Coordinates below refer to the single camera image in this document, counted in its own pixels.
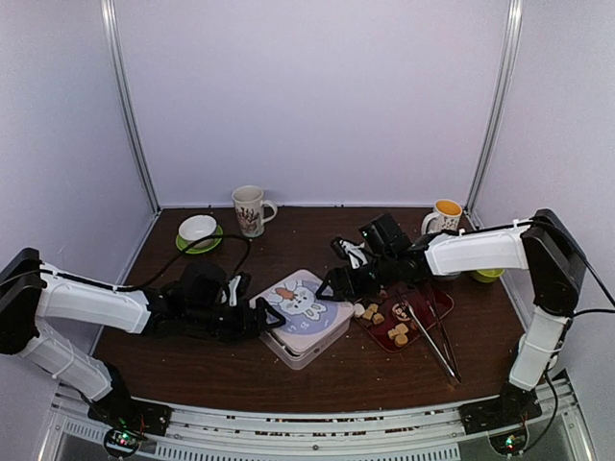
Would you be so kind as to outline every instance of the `metal tongs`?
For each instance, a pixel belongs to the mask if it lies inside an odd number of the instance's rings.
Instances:
[[[430,297],[435,303],[435,297],[432,291]],[[427,339],[427,342],[429,343],[431,350],[435,354],[435,358],[437,358],[440,366],[442,367],[444,374],[447,376],[449,383],[453,387],[458,386],[461,383],[461,375],[459,374],[457,361],[455,360],[455,355],[453,354],[453,348],[451,348],[451,341],[449,339],[449,335],[447,334],[446,329],[444,329],[444,325],[442,324],[442,318],[440,317],[440,314],[438,313],[436,307],[434,305],[431,305],[431,301],[426,300],[431,315],[435,319],[435,322],[438,326],[440,337],[442,338],[442,346],[444,353],[442,353],[442,351],[438,348],[437,344],[435,344],[430,334],[427,332],[427,329],[423,326],[416,313],[414,312],[414,308],[412,307],[412,305],[407,300],[405,300],[399,292],[397,293],[397,299],[400,303],[400,306],[402,306],[412,318],[414,325],[416,325],[421,334],[425,337],[425,339]]]

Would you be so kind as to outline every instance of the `white backdrop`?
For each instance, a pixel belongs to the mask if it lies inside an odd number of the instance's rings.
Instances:
[[[0,268],[24,247],[116,282],[152,220],[136,174],[100,2],[0,2]],[[79,347],[97,326],[62,322]],[[37,459],[58,383],[0,355],[0,458]]]
[[[298,205],[465,201],[507,2],[125,0],[117,18],[163,206],[244,183]]]
[[[504,122],[479,200],[486,225],[550,207],[615,292],[615,3],[526,2]],[[529,276],[514,286],[532,306]],[[579,308],[608,307],[588,274]],[[615,315],[579,317],[562,354],[598,449],[612,459]]]

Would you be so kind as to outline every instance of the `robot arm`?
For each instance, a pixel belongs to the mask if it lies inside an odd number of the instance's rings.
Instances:
[[[264,299],[254,309],[241,299],[249,282],[242,273],[227,283],[218,266],[193,263],[162,290],[118,287],[61,273],[41,262],[36,250],[25,249],[0,273],[0,353],[26,358],[76,388],[92,406],[93,419],[140,428],[143,418],[148,432],[163,434],[170,408],[133,400],[117,369],[75,348],[46,319],[74,319],[132,334],[206,333],[231,342],[285,322]],[[267,320],[268,313],[276,322]]]
[[[585,272],[582,251],[557,216],[543,209],[530,220],[510,226],[429,234],[414,244],[390,214],[360,231],[377,256],[354,269],[330,270],[318,290],[322,299],[354,301],[375,296],[394,282],[415,284],[462,271],[529,270],[534,315],[519,341],[508,380],[497,399],[464,405],[460,411],[467,433],[517,424],[526,412],[530,417],[539,416],[534,388],[561,349]],[[332,247],[339,254],[335,241]],[[325,295],[328,288],[332,294]]]

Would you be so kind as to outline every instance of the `red plate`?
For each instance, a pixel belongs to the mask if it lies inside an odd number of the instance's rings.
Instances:
[[[424,283],[417,288],[407,288],[403,283],[398,283],[386,290],[386,299],[382,297],[379,302],[380,305],[378,311],[384,316],[384,322],[379,325],[374,325],[371,321],[365,320],[362,317],[356,318],[360,325],[367,330],[367,332],[376,340],[381,347],[387,352],[399,352],[403,351],[410,344],[421,337],[421,332],[412,328],[412,321],[408,315],[399,308],[400,295],[405,301],[407,301],[413,308],[414,313],[419,318],[423,326],[429,330],[435,325],[435,319],[431,315],[429,309],[429,303],[431,298],[430,290],[433,292],[433,299],[435,299],[435,308],[437,309],[440,318],[444,318],[448,315],[455,302],[453,298],[439,290],[436,287]],[[361,301],[365,308],[371,303],[371,301]],[[398,348],[395,346],[394,340],[388,337],[388,331],[396,327],[398,324],[405,324],[408,328],[406,333],[408,342],[404,346]]]

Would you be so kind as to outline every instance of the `ceramic mug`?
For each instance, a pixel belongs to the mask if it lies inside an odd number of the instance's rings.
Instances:
[[[438,200],[433,207],[433,212],[423,220],[421,234],[440,232],[444,229],[456,231],[461,219],[463,208],[452,200]]]
[[[258,237],[268,223],[278,214],[278,207],[270,200],[263,200],[265,192],[255,185],[244,185],[233,192],[234,210],[241,233],[246,237]],[[273,214],[264,217],[264,207],[269,206]]]

